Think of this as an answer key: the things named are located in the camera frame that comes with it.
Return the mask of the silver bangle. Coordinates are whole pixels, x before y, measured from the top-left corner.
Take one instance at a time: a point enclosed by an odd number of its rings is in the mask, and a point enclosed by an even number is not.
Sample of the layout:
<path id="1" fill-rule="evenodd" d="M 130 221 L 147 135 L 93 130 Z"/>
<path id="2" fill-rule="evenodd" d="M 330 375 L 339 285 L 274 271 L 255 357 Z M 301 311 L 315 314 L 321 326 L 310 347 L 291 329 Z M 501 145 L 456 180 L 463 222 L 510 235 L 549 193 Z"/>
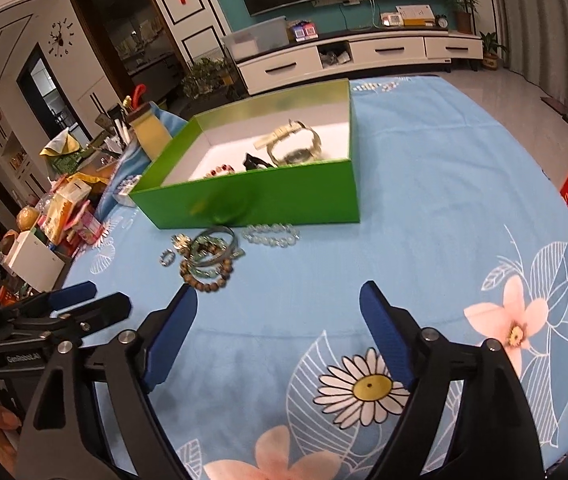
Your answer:
<path id="1" fill-rule="evenodd" d="M 231 228 L 213 226 L 194 236 L 187 261 L 195 268 L 209 268 L 232 260 L 237 248 L 237 236 Z"/>

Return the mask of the black eyeglasses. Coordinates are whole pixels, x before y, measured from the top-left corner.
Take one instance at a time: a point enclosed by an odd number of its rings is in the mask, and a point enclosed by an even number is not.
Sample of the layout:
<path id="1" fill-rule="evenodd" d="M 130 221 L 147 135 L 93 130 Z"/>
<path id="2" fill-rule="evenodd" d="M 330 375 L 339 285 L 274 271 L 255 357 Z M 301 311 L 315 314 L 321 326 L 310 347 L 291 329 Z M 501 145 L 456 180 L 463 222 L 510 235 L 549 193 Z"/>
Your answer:
<path id="1" fill-rule="evenodd" d="M 266 162 L 265 160 L 257 156 L 253 156 L 249 153 L 246 154 L 243 165 L 247 171 L 273 168 L 273 165 L 271 165 L 269 162 Z"/>

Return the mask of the white wrist watch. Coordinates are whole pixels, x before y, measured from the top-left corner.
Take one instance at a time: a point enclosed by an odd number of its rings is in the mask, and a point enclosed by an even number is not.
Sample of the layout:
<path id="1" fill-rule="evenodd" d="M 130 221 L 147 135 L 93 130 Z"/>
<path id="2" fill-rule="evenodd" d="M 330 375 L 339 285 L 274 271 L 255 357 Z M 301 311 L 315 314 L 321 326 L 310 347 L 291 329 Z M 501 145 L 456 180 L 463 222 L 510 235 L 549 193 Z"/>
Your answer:
<path id="1" fill-rule="evenodd" d="M 317 162 L 322 158 L 323 145 L 320 135 L 299 120 L 275 128 L 260 136 L 253 147 L 265 151 L 275 167 L 298 166 Z"/>

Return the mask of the white box on side table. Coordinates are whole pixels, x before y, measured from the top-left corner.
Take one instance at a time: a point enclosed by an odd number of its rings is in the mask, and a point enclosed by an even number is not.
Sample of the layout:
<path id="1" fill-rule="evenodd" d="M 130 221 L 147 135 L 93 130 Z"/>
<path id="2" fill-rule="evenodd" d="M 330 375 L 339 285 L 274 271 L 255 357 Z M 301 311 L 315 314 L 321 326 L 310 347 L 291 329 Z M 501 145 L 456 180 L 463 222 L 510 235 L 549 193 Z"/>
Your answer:
<path id="1" fill-rule="evenodd" d="M 37 292 L 50 292 L 65 263 L 33 232 L 21 232 L 4 259 L 4 266 Z"/>

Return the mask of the pink yogurt cup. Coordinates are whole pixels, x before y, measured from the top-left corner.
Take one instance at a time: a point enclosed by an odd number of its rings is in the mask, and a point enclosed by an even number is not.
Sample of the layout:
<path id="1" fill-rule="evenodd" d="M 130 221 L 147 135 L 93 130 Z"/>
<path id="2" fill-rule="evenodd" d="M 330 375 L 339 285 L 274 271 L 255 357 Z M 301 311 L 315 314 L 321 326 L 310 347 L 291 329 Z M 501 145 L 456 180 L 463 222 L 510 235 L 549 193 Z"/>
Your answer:
<path id="1" fill-rule="evenodd" d="M 77 210 L 72 211 L 65 231 L 81 238 L 86 245 L 94 245 L 103 233 L 103 223 L 96 219 L 90 200 L 83 200 Z"/>

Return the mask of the yellow snack bag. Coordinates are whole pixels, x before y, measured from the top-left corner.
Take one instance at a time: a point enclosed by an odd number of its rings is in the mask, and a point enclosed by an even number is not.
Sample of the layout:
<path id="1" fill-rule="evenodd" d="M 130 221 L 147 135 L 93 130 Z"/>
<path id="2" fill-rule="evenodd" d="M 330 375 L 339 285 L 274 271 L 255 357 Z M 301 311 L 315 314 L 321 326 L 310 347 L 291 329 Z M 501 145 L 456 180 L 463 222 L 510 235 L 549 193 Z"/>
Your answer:
<path id="1" fill-rule="evenodd" d="M 55 191 L 44 214 L 40 229 L 50 243 L 60 244 L 72 213 L 89 196 L 92 188 L 81 180 L 68 181 Z"/>

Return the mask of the blue floral tablecloth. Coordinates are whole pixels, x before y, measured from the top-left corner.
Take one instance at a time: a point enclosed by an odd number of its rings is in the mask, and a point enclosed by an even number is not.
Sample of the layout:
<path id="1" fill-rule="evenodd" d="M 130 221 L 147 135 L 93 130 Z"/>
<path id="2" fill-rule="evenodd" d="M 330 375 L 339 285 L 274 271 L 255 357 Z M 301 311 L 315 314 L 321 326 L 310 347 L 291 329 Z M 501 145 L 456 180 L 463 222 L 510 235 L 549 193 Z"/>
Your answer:
<path id="1" fill-rule="evenodd" d="M 568 207 L 483 108 L 437 76 L 349 82 L 357 120 L 354 223 L 227 226 L 243 255 L 198 298 L 172 370 L 150 396 L 195 479 L 363 479 L 409 393 L 360 311 L 373 281 L 448 340 L 504 344 L 544 465 L 568 455 Z M 182 278 L 171 236 L 110 202 L 67 280 L 123 292 L 128 324 Z"/>

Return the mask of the gold flower brooch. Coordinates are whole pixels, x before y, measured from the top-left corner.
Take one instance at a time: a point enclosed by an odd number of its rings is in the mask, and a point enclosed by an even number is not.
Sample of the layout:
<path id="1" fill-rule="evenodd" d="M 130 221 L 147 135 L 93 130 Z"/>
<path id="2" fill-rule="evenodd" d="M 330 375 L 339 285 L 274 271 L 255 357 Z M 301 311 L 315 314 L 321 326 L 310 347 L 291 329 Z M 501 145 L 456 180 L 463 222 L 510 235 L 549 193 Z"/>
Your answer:
<path id="1" fill-rule="evenodd" d="M 187 256 L 191 251 L 192 238 L 183 233 L 172 235 L 171 244 L 178 254 Z"/>

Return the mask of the green tissue box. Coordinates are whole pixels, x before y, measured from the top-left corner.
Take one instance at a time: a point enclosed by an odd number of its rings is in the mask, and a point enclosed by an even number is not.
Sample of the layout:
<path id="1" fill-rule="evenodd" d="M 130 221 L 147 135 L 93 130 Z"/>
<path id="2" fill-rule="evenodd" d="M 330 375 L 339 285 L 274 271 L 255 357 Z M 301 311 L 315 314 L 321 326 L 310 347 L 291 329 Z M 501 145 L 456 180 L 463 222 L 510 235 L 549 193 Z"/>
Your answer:
<path id="1" fill-rule="evenodd" d="M 50 177 L 60 174 L 73 174 L 82 162 L 82 146 L 69 132 L 60 131 L 39 153 L 44 160 Z"/>

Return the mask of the yellow bottle with brown lid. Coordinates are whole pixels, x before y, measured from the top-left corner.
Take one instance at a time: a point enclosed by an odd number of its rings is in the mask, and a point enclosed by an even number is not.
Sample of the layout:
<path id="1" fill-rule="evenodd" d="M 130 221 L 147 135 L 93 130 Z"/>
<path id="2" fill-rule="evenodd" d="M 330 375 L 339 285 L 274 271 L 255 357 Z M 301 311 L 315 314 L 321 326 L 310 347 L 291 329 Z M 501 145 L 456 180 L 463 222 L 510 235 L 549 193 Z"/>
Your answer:
<path id="1" fill-rule="evenodd" d="M 171 141 L 167 128 L 156 117 L 150 103 L 136 107 L 127 116 L 128 124 L 133 128 L 136 139 L 148 158 L 154 162 Z"/>

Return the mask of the green cardboard box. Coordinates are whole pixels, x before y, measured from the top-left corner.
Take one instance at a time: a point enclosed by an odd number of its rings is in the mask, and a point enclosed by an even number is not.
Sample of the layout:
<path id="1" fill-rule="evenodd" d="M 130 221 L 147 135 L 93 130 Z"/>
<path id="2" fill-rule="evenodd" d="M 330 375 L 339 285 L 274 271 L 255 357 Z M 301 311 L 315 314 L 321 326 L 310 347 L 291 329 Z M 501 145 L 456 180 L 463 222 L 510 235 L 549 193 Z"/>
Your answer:
<path id="1" fill-rule="evenodd" d="M 253 147 L 299 120 L 322 139 L 317 162 L 275 167 Z M 247 171 L 246 154 L 273 165 Z M 132 200 L 159 229 L 249 224 L 354 223 L 357 120 L 349 81 L 255 96 L 194 116 L 142 174 Z"/>

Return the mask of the green plants by doorway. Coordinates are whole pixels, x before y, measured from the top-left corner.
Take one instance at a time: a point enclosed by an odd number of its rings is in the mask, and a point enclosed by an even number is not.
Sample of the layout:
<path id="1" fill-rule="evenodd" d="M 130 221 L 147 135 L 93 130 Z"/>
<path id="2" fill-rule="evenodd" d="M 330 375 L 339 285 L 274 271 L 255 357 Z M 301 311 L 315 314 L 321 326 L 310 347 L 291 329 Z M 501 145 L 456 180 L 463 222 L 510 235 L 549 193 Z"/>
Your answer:
<path id="1" fill-rule="evenodd" d="M 192 100 L 221 91 L 228 98 L 237 97 L 235 65 L 228 58 L 199 58 L 182 80 L 185 96 Z"/>

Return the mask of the potted plant on floor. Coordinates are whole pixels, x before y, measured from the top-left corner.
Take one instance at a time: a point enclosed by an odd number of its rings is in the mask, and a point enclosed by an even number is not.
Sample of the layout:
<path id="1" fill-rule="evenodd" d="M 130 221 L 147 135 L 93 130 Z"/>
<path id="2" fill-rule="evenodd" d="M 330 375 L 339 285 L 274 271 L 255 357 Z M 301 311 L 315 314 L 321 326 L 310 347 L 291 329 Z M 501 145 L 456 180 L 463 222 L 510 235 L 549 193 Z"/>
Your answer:
<path id="1" fill-rule="evenodd" d="M 482 32 L 480 39 L 483 51 L 482 66 L 487 70 L 498 70 L 500 53 L 507 53 L 508 47 L 498 42 L 496 32 Z"/>

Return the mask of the white TV cabinet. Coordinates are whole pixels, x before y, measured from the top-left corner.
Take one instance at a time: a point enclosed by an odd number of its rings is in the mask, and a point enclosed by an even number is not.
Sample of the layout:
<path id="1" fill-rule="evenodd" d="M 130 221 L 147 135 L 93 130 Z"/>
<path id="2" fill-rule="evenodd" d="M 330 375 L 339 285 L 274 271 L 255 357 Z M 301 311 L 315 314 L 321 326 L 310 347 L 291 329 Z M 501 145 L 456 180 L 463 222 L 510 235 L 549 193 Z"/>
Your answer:
<path id="1" fill-rule="evenodd" d="M 478 36 L 447 30 L 384 30 L 312 40 L 263 53 L 237 64 L 249 94 L 362 70 L 444 65 L 483 58 Z"/>

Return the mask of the small alarm clock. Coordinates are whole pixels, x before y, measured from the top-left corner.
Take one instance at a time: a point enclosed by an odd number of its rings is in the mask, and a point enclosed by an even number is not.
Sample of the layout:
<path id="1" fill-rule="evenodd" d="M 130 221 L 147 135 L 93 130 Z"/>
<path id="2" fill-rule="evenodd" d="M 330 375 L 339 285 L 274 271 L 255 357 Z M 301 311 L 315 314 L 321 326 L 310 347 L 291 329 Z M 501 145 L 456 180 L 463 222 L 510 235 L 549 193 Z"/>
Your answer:
<path id="1" fill-rule="evenodd" d="M 440 29 L 447 29 L 448 28 L 448 18 L 443 14 L 436 15 L 434 17 L 434 24 L 436 24 L 436 27 L 438 27 Z"/>

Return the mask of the white and yellow router box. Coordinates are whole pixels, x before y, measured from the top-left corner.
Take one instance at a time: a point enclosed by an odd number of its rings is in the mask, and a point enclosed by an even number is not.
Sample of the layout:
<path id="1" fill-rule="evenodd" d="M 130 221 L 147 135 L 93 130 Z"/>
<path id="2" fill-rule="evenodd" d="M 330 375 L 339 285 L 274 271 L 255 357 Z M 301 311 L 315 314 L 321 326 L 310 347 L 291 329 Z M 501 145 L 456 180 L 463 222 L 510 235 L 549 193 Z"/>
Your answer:
<path id="1" fill-rule="evenodd" d="M 436 21 L 429 4 L 397 6 L 397 12 L 405 27 L 433 27 Z"/>

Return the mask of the clear plastic storage bin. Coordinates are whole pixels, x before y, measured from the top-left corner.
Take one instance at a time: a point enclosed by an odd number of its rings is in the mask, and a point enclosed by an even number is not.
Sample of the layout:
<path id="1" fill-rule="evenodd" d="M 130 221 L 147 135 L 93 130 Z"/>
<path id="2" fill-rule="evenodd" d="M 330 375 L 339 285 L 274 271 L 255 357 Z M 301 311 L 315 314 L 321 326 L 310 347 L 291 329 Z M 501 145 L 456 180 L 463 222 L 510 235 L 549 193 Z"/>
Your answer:
<path id="1" fill-rule="evenodd" d="M 289 38 L 285 16 L 272 18 L 222 38 L 224 47 L 235 62 L 241 62 L 267 51 L 286 47 Z"/>

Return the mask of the potted plant on cabinet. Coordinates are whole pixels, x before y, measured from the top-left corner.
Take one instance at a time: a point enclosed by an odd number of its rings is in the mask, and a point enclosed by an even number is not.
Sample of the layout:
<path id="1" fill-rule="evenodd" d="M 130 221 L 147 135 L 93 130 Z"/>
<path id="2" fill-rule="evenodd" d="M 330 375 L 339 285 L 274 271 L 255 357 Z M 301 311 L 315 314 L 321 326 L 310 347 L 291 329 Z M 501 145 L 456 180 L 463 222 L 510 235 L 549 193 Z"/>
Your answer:
<path id="1" fill-rule="evenodd" d="M 453 12 L 456 29 L 462 34 L 471 35 L 472 18 L 477 10 L 478 0 L 445 0 L 446 6 Z"/>

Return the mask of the black wall clock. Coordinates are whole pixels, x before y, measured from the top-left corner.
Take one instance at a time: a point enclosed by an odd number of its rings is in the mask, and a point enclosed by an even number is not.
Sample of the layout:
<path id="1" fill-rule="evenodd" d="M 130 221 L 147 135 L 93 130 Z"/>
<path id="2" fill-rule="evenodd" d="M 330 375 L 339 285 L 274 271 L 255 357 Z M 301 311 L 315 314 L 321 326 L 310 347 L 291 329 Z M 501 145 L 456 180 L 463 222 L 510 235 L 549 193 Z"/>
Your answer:
<path id="1" fill-rule="evenodd" d="M 74 45 L 74 22 L 70 18 L 63 18 L 52 24 L 48 40 L 48 55 L 53 58 L 63 58 L 69 54 Z"/>

